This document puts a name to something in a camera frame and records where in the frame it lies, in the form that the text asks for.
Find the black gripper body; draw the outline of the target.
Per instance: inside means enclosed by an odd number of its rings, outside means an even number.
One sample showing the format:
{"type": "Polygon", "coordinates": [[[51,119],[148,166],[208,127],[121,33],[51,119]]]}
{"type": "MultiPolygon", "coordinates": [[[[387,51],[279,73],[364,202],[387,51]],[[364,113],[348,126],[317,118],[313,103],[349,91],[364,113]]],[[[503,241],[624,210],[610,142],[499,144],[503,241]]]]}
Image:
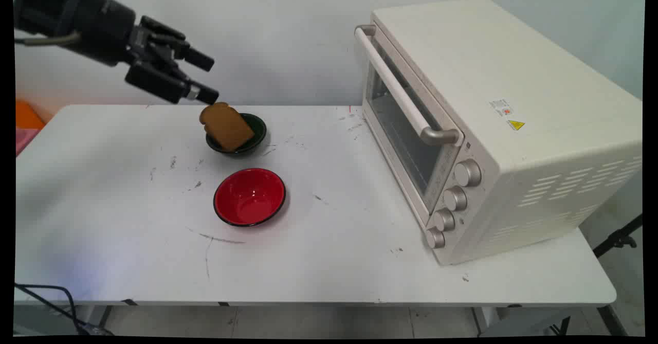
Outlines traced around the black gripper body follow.
{"type": "Polygon", "coordinates": [[[73,0],[72,31],[79,39],[69,50],[115,67],[125,60],[136,12],[115,0],[73,0]]]}

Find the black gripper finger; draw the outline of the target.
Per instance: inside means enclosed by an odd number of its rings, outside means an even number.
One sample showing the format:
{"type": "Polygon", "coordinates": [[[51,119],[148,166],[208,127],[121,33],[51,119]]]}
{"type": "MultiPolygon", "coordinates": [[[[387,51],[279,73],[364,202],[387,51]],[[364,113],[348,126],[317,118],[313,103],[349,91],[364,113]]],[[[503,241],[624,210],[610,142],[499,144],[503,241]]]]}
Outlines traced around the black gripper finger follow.
{"type": "Polygon", "coordinates": [[[192,47],[185,34],[149,16],[142,16],[135,26],[135,52],[171,66],[176,60],[204,71],[214,65],[214,59],[192,47]]]}
{"type": "Polygon", "coordinates": [[[214,104],[220,96],[216,89],[188,77],[171,51],[151,51],[145,57],[135,58],[125,82],[171,103],[187,99],[214,104]]]}

